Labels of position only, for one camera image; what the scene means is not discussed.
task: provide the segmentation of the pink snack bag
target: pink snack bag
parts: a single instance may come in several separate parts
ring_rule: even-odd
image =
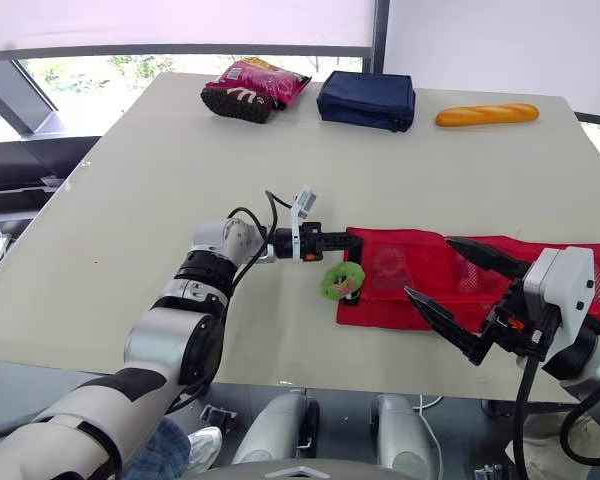
[[[298,73],[271,65],[258,57],[234,62],[220,77],[207,87],[244,87],[269,95],[277,109],[293,103],[302,89],[311,81]]]

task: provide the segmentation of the white wall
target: white wall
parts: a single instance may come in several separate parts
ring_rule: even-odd
[[[600,115],[600,0],[392,0],[385,72],[539,93]]]

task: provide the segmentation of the black cable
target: black cable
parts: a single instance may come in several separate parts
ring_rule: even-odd
[[[262,225],[260,224],[260,220],[258,220],[258,217],[256,217],[255,214],[251,210],[249,210],[248,208],[245,208],[245,207],[234,208],[233,210],[231,210],[231,213],[229,215],[227,215],[227,218],[233,218],[239,212],[246,213],[247,215],[249,215],[249,217],[251,217],[251,220],[253,220],[253,223],[258,228],[258,231],[260,232],[260,235],[262,235],[262,239],[265,240],[266,236],[265,236],[265,233],[264,233],[264,229],[262,228]]]
[[[516,472],[519,480],[529,480],[527,466],[524,463],[524,421],[526,420],[525,407],[531,393],[533,379],[538,371],[540,361],[536,357],[527,357],[527,364],[524,367],[522,381],[518,388],[516,405],[513,412],[513,458],[516,464]]]
[[[271,215],[273,217],[273,219],[271,221],[271,229],[269,230],[269,233],[267,234],[266,238],[264,239],[264,242],[262,242],[262,245],[260,246],[258,251],[255,253],[255,255],[253,257],[251,257],[251,260],[249,260],[247,262],[247,264],[244,266],[244,268],[242,270],[240,270],[240,272],[238,273],[236,278],[233,280],[232,286],[234,289],[238,286],[238,284],[240,283],[240,280],[242,280],[242,278],[249,271],[249,269],[258,261],[258,259],[262,255],[262,252],[264,252],[266,250],[267,245],[269,243],[271,243],[271,241],[273,240],[273,235],[276,233],[276,227],[278,226],[278,210],[276,209],[276,204],[274,202],[275,195],[273,195],[273,193],[271,193],[269,190],[265,190],[264,193],[267,196],[267,199],[269,200],[269,204],[271,205]]]
[[[289,205],[287,202],[285,202],[284,200],[280,200],[278,197],[276,197],[273,193],[271,194],[271,196],[273,197],[273,199],[278,202],[280,205],[282,205],[283,207],[288,208],[289,210],[291,210],[291,205]]]
[[[177,412],[178,410],[180,410],[181,408],[186,407],[187,405],[189,405],[191,402],[193,402],[196,398],[198,398],[198,396],[196,394],[191,395],[189,398],[187,398],[186,400],[182,400],[181,402],[177,402],[174,401],[171,406],[167,409],[167,411],[165,412],[165,415],[169,415],[170,413],[173,412]]]
[[[573,410],[569,412],[560,428],[560,445],[562,445],[564,453],[566,453],[571,460],[591,467],[600,467],[600,458],[583,457],[574,452],[569,445],[569,431],[574,423],[576,423],[576,420],[578,420],[578,418],[580,418],[587,410],[595,407],[598,402],[600,402],[600,386],[595,389],[591,395],[585,398],[582,403],[575,406]]]

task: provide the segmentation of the red mesh bag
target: red mesh bag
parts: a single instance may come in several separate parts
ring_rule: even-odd
[[[409,285],[452,311],[458,324],[477,332],[511,283],[498,273],[485,272],[467,262],[437,233],[363,228],[347,231],[364,239],[362,268],[366,278],[357,306],[340,302],[336,318],[340,324],[430,330],[403,291],[404,285]],[[471,238],[528,262],[535,261],[547,247],[591,248],[596,297],[589,313],[600,320],[600,244],[527,243],[502,236]]]

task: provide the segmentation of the white sneaker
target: white sneaker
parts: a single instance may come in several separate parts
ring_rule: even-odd
[[[189,442],[189,466],[182,475],[183,479],[211,468],[222,448],[222,432],[218,427],[206,427],[189,435]]]

